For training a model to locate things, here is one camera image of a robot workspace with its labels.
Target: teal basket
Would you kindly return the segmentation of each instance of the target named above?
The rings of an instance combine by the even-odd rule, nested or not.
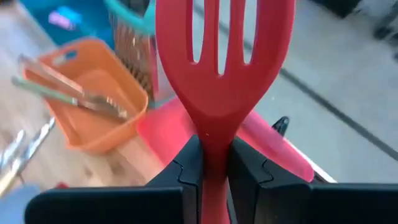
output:
[[[155,2],[104,0],[111,22],[114,51],[153,99],[156,76]]]

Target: metal utensil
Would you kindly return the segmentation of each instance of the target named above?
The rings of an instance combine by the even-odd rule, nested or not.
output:
[[[10,164],[13,158],[16,157],[19,146],[25,138],[25,131],[20,130],[17,137],[13,140],[10,145],[0,154],[0,174]]]
[[[26,149],[22,151],[22,154],[12,162],[10,171],[3,175],[0,179],[0,197],[3,196],[8,188],[12,185],[15,177],[25,169],[27,163],[37,152],[37,149],[43,143],[50,130],[54,127],[54,124],[55,119],[51,118],[50,121],[43,125],[39,132],[36,133]]]
[[[187,109],[205,154],[202,223],[227,223],[228,150],[244,118],[276,78],[289,46],[294,0],[257,0],[251,61],[243,60],[245,1],[231,1],[224,74],[218,71],[220,0],[205,0],[199,62],[193,60],[193,0],[156,2],[159,56],[177,96]]]
[[[19,88],[23,88],[25,90],[31,91],[32,93],[39,94],[41,96],[50,97],[56,100],[59,100],[63,103],[67,103],[69,105],[77,106],[79,108],[88,109],[90,111],[94,111],[98,114],[105,115],[110,118],[116,118],[118,121],[125,121],[127,119],[127,113],[122,111],[117,111],[109,108],[108,106],[104,106],[99,103],[94,103],[90,101],[80,100],[78,98],[74,98],[72,96],[68,96],[59,91],[52,90],[45,86],[39,85],[37,83],[25,80],[19,77],[11,78],[12,84]]]
[[[86,101],[91,101],[96,104],[101,104],[102,106],[108,106],[118,112],[123,111],[123,113],[127,114],[127,111],[122,106],[118,105],[112,98],[85,91],[81,85],[77,84],[73,80],[67,78],[65,75],[62,75],[44,63],[36,61],[25,55],[19,56],[19,62],[23,64],[26,69],[33,71],[41,77],[46,78],[51,82],[62,86],[63,88],[74,91],[79,98],[83,98]]]

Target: orange plastic basket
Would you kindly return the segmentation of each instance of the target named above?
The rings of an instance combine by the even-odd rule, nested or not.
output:
[[[120,124],[91,111],[45,99],[67,139],[68,148],[105,153],[136,135],[137,120],[147,109],[147,93],[101,40],[79,40],[39,60],[84,89],[111,97],[131,115]],[[24,74],[29,80],[58,89],[30,70]]]

